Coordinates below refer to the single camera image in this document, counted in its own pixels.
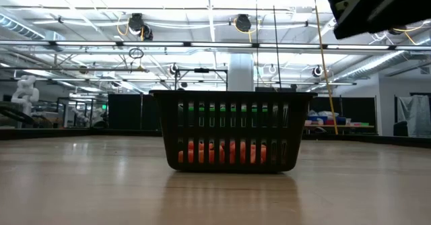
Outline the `green slotted plastic basket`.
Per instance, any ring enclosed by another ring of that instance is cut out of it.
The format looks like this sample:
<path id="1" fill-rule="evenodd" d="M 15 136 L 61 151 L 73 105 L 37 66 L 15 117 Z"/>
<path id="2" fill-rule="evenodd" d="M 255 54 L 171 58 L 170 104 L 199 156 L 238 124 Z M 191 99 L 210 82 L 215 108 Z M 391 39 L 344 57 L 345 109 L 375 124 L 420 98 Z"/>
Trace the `green slotted plastic basket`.
<path id="1" fill-rule="evenodd" d="M 178 105 L 178 125 L 179 126 L 183 126 L 185 120 L 185 114 L 183 111 L 183 104 L 179 104 Z M 237 114 L 236 114 L 236 106 L 233 104 L 231 106 L 230 109 L 230 127 L 235 127 L 236 126 L 236 118 L 237 118 Z M 222 104 L 220 106 L 220 110 L 219 110 L 219 120 L 218 120 L 218 124 L 220 127 L 225 127 L 226 126 L 226 106 L 224 104 Z M 280 122 L 279 122 L 279 115 L 278 115 L 278 107 L 273 106 L 272 108 L 272 114 L 269 113 L 269 109 L 268 106 L 266 104 L 264 104 L 262 106 L 261 109 L 261 114 L 258 114 L 258 108 L 257 105 L 252 105 L 251 107 L 251 127 L 257 127 L 258 125 L 258 121 L 260 121 L 261 123 L 259 124 L 260 127 L 268 127 L 269 124 L 272 124 L 272 127 L 277 127 Z M 193 105 L 189 106 L 189 110 L 187 112 L 188 116 L 187 116 L 187 123 L 188 126 L 192 127 L 195 124 L 195 110 Z M 209 108 L 209 117 L 205 116 L 205 107 L 203 104 L 199 105 L 199 111 L 198 111 L 198 115 L 197 115 L 197 122 L 199 124 L 199 127 L 204 127 L 205 126 L 205 122 L 208 119 L 208 124 L 210 127 L 215 127 L 216 126 L 216 108 L 213 104 L 211 104 L 210 108 Z M 246 105 L 242 105 L 241 106 L 241 112 L 240 112 L 240 117 L 239 117 L 239 125 L 240 127 L 246 127 L 248 121 L 248 116 L 247 116 L 247 107 Z M 282 127 L 288 127 L 288 105 L 285 104 L 283 106 L 282 112 L 281 112 L 281 126 Z"/>

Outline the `blue plastic bin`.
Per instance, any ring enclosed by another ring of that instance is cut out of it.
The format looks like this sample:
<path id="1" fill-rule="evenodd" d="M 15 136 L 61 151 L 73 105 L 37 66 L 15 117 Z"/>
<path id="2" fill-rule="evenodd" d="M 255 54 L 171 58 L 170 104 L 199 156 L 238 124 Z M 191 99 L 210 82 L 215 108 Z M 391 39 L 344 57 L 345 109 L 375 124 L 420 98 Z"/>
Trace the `blue plastic bin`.
<path id="1" fill-rule="evenodd" d="M 338 125 L 345 125 L 346 118 L 345 117 L 327 117 L 327 116 L 308 116 L 308 121 L 312 121 L 313 123 L 317 123 L 318 125 L 333 125 L 336 122 Z"/>

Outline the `wooden workbench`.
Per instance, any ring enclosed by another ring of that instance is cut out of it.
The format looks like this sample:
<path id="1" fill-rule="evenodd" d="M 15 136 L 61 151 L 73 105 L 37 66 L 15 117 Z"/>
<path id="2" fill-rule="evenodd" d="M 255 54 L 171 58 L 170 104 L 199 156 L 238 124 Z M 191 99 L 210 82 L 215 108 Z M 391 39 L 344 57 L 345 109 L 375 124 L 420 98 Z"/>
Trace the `wooden workbench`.
<path id="1" fill-rule="evenodd" d="M 305 128 L 317 128 L 317 127 L 320 127 L 320 128 L 335 128 L 335 126 L 334 125 L 305 125 L 304 126 Z M 375 126 L 372 126 L 372 125 L 369 125 L 369 126 L 355 126 L 355 125 L 353 125 L 353 126 L 351 126 L 351 125 L 338 125 L 337 126 L 337 128 L 347 128 L 347 129 L 358 129 L 358 128 L 365 128 L 365 129 L 374 129 L 375 128 Z"/>

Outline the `black background rig frame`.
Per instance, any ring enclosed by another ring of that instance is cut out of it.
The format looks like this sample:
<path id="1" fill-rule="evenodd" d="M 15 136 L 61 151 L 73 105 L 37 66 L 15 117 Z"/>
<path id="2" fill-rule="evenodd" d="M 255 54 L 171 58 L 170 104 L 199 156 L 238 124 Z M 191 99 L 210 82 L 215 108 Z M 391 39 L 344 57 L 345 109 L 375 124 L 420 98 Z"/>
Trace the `black background rig frame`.
<path id="1" fill-rule="evenodd" d="M 189 72 L 194 73 L 215 73 L 221 81 L 225 84 L 226 90 L 228 90 L 228 70 L 227 69 L 208 69 L 208 68 L 194 68 L 194 69 L 176 69 L 174 71 L 174 89 L 178 89 L 178 83 L 180 83 L 183 77 Z"/>

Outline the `black partition panel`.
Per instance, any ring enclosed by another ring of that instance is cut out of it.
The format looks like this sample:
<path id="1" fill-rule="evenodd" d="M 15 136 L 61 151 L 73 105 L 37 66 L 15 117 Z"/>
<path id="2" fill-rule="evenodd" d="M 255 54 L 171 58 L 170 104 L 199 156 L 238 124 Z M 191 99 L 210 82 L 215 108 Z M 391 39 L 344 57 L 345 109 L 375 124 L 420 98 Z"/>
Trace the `black partition panel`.
<path id="1" fill-rule="evenodd" d="M 111 129 L 161 130 L 156 99 L 147 94 L 109 94 L 108 121 Z"/>
<path id="2" fill-rule="evenodd" d="M 350 119 L 353 123 L 361 123 L 363 127 L 344 129 L 344 133 L 369 133 L 377 131 L 375 97 L 332 97 L 333 109 L 340 117 Z"/>

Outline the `grey cloth cover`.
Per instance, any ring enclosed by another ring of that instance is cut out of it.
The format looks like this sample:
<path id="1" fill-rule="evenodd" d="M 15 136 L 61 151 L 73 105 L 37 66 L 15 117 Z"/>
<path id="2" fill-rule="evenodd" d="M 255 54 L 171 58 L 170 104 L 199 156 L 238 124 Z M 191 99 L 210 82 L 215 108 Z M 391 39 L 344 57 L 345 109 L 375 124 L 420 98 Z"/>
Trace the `grey cloth cover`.
<path id="1" fill-rule="evenodd" d="M 397 120 L 406 122 L 408 137 L 431 137 L 431 110 L 428 96 L 398 97 Z"/>

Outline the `orange toy skeleton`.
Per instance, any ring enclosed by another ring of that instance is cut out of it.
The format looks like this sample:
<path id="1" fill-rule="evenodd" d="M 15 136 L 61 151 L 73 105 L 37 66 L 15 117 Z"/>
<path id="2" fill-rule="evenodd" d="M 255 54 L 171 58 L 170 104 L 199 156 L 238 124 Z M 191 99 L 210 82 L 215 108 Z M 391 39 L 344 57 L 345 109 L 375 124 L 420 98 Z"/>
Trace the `orange toy skeleton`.
<path id="1" fill-rule="evenodd" d="M 225 143 L 220 144 L 220 162 L 225 162 Z M 230 142 L 229 145 L 229 163 L 233 164 L 236 161 L 236 144 L 234 141 Z M 244 164 L 246 162 L 246 143 L 244 141 L 240 142 L 240 163 Z"/>
<path id="2" fill-rule="evenodd" d="M 193 162 L 194 159 L 194 143 L 192 141 L 188 142 L 188 161 Z M 209 163 L 213 164 L 215 162 L 215 148 L 213 142 L 209 143 L 208 151 L 205 151 L 205 146 L 203 142 L 198 143 L 198 163 L 203 163 L 205 161 L 205 155 L 208 155 Z"/>
<path id="3" fill-rule="evenodd" d="M 266 162 L 266 153 L 267 153 L 267 147 L 266 145 L 261 145 L 260 149 L 260 163 L 264 164 Z M 257 146 L 252 145 L 251 146 L 251 157 L 250 157 L 251 164 L 257 163 Z"/>

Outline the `black overhead frame bar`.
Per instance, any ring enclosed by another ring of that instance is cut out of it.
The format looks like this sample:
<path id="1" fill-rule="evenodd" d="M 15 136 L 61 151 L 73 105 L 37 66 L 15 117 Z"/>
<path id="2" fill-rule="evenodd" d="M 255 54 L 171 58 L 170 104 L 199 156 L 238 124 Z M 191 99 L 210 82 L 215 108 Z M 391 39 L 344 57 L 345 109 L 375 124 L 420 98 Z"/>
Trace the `black overhead frame bar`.
<path id="1" fill-rule="evenodd" d="M 431 52 L 431 46 L 419 45 L 370 45 L 370 44 L 280 44 L 280 43 L 226 43 L 226 42 L 111 42 L 111 41 L 37 41 L 37 40 L 0 40 L 0 45 L 6 46 L 82 46 L 89 47 L 198 47 L 205 49 L 283 49 L 301 51 L 323 49 L 337 51 L 424 51 Z"/>

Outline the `white building pillar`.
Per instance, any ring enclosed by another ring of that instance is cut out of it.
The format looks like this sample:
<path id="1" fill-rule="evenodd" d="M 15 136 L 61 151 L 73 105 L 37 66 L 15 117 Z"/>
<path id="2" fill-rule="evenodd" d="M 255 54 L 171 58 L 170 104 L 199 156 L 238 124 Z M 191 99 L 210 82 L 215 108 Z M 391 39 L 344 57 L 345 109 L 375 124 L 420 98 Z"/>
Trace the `white building pillar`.
<path id="1" fill-rule="evenodd" d="M 251 54 L 232 54 L 228 65 L 228 91 L 254 91 L 254 61 Z"/>

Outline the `black slotted plastic basket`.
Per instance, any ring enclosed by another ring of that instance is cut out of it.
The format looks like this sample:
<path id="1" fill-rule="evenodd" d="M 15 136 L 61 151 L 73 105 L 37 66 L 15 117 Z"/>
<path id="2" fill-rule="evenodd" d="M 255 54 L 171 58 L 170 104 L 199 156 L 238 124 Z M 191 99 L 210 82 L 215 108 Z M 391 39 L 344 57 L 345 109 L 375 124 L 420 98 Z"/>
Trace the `black slotted plastic basket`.
<path id="1" fill-rule="evenodd" d="M 184 91 L 184 90 L 152 90 L 150 94 L 156 99 L 164 147 L 168 165 L 180 171 L 202 172 L 285 172 L 293 169 L 299 154 L 300 142 L 304 131 L 305 120 L 310 101 L 316 97 L 310 92 L 210 92 L 210 91 Z M 183 104 L 185 122 L 178 125 L 178 105 Z M 205 107 L 205 116 L 209 117 L 211 104 L 215 106 L 216 126 L 210 127 L 208 119 L 205 126 L 199 127 L 197 115 L 199 105 Z M 226 106 L 226 126 L 218 124 L 220 106 Z M 237 110 L 236 126 L 230 127 L 230 109 L 235 105 Z M 239 117 L 241 106 L 246 105 L 248 123 L 240 127 Z M 278 107 L 280 124 L 272 127 L 251 127 L 251 107 L 257 105 L 258 114 L 264 104 L 272 114 L 273 106 Z M 283 106 L 288 105 L 288 127 L 281 126 L 281 112 Z M 189 106 L 195 110 L 195 124 L 190 127 L 187 123 Z M 193 162 L 188 161 L 188 142 L 194 143 Z M 205 151 L 209 143 L 213 142 L 215 148 L 215 162 L 209 163 L 208 155 L 205 161 L 198 163 L 198 143 L 203 142 Z M 229 163 L 229 145 L 236 144 L 236 161 Z M 240 163 L 240 142 L 246 143 L 246 162 Z M 220 144 L 225 143 L 225 162 L 220 162 Z M 266 145 L 266 162 L 260 163 L 261 145 Z M 251 146 L 257 146 L 257 163 L 251 164 Z"/>

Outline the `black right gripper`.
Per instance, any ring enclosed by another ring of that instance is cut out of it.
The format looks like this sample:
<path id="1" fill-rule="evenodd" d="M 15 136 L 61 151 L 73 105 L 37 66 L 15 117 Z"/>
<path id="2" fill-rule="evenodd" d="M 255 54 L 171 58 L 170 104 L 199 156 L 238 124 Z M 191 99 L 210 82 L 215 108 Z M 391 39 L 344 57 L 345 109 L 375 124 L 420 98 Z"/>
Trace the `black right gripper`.
<path id="1" fill-rule="evenodd" d="M 337 39 L 431 19 L 431 0 L 328 0 Z"/>

